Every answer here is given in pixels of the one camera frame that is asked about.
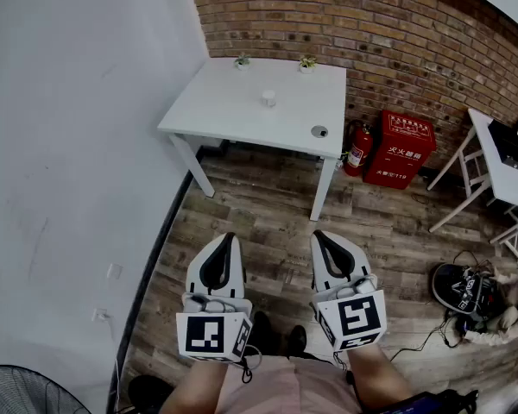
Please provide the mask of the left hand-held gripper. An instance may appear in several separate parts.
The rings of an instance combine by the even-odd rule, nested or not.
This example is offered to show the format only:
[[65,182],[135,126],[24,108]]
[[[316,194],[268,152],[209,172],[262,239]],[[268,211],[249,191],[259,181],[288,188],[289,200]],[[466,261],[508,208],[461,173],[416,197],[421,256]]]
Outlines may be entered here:
[[252,303],[244,297],[241,245],[232,232],[206,244],[191,261],[186,288],[223,297],[185,293],[176,314],[179,353],[196,361],[238,363],[250,337]]

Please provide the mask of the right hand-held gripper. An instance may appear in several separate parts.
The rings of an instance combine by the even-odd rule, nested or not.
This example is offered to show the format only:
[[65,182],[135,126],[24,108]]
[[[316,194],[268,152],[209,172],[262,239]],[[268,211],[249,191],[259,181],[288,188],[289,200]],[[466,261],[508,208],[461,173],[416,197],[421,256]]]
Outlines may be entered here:
[[325,230],[313,232],[311,252],[317,291],[313,295],[314,316],[332,350],[379,342],[387,330],[384,292],[376,289],[377,277],[369,274],[365,252],[343,236]]

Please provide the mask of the person's left forearm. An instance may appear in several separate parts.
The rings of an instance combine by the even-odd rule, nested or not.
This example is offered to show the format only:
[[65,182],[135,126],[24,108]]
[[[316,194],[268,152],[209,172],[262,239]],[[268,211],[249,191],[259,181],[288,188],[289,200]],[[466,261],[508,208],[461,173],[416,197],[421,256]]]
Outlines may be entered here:
[[195,361],[159,414],[215,414],[228,364]]

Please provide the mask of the person's right forearm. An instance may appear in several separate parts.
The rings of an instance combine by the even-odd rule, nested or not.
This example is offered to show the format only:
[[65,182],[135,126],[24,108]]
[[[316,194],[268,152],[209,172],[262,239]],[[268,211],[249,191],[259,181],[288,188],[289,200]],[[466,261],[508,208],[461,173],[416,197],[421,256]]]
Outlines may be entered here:
[[413,397],[412,387],[378,344],[349,349],[347,355],[363,408],[375,411]]

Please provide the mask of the person's black shoe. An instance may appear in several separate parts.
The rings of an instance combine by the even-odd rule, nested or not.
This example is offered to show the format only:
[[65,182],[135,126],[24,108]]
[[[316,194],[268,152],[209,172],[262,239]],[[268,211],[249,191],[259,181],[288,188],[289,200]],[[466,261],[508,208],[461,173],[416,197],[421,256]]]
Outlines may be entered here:
[[301,357],[306,349],[306,330],[301,325],[292,329],[287,339],[287,356]]
[[249,344],[258,348],[265,355],[278,355],[281,346],[281,335],[274,331],[268,316],[257,311],[250,333]]

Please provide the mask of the red fire extinguisher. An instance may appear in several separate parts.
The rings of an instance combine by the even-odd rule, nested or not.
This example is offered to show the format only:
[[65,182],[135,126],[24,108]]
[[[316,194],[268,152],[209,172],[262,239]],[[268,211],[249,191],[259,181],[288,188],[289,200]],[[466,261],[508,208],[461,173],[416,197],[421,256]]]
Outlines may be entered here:
[[373,136],[370,125],[363,122],[354,122],[351,141],[346,148],[344,171],[351,177],[360,176],[363,167],[373,147]]

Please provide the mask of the person's pink shorts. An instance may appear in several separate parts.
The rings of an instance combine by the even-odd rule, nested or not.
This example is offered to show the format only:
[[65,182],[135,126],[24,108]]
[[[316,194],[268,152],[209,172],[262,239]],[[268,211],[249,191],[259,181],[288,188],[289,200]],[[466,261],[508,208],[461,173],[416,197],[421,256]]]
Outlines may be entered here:
[[228,367],[215,414],[361,414],[353,386],[329,362],[264,356],[248,383]]

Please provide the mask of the red fire extinguisher box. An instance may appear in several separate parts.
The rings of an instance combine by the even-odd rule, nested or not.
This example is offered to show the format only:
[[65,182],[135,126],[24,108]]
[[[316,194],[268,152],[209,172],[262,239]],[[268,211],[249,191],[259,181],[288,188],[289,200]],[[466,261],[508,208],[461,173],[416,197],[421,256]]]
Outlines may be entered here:
[[380,141],[364,170],[363,181],[404,190],[436,150],[433,126],[389,110],[382,112],[381,125]]

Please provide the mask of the black tablet device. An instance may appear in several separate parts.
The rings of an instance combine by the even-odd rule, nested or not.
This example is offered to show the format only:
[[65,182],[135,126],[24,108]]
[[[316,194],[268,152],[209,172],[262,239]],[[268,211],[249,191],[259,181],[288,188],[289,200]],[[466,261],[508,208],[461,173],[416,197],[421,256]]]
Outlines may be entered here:
[[438,394],[422,392],[369,414],[475,414],[479,391],[465,395],[446,389]]

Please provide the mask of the white square table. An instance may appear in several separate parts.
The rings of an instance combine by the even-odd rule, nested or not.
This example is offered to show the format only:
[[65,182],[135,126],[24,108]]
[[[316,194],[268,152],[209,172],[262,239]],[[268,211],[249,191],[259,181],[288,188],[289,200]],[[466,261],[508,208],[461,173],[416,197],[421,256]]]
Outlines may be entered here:
[[[276,105],[262,103],[275,92]],[[215,191],[187,137],[198,136],[275,147],[323,158],[310,218],[319,219],[344,139],[346,70],[317,65],[310,74],[291,60],[252,59],[239,71],[231,58],[210,58],[158,125],[209,198]],[[311,129],[322,125],[328,136]]]

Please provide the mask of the white wooden chair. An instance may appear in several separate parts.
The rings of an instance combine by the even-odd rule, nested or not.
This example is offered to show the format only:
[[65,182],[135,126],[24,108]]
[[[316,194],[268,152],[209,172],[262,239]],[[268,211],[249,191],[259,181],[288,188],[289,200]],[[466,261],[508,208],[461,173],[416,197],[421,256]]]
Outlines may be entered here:
[[515,256],[518,263],[518,216],[515,213],[517,206],[510,205],[504,212],[514,220],[514,225],[506,229],[500,235],[490,240],[490,244],[498,244],[506,246],[509,251]]

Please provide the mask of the white trestle table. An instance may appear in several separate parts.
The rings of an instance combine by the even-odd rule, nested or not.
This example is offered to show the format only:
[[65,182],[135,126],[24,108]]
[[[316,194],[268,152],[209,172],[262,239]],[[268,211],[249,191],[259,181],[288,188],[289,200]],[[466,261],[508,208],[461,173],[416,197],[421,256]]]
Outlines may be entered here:
[[[458,162],[463,175],[466,199],[435,223],[429,229],[431,233],[449,222],[488,189],[492,190],[494,198],[518,206],[518,169],[501,162],[496,144],[490,133],[490,124],[493,119],[472,108],[469,108],[467,112],[472,122],[470,130],[453,156],[427,187],[429,191],[432,190],[453,163]],[[475,178],[470,178],[466,163],[480,157],[484,158],[487,172],[479,174]]]

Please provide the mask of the black box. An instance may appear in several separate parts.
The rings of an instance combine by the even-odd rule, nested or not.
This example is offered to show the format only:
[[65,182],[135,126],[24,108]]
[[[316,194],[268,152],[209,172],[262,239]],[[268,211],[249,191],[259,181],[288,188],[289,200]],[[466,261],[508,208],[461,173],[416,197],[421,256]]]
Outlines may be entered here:
[[497,120],[492,120],[488,129],[501,162],[518,170],[518,135],[516,132]]

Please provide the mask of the black floor fan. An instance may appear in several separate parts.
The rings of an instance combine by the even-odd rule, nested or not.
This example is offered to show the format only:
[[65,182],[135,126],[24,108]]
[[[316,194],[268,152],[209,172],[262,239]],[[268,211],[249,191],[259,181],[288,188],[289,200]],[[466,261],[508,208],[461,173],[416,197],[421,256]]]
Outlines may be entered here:
[[68,390],[25,367],[0,365],[0,414],[91,414]]

